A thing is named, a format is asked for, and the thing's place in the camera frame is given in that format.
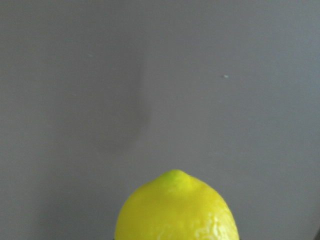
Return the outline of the yellow lemon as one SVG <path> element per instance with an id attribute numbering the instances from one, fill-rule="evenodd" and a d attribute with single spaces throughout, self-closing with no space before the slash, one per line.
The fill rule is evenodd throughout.
<path id="1" fill-rule="evenodd" d="M 238 240 L 223 197 L 182 170 L 167 171 L 137 188 L 123 204 L 116 240 Z"/>

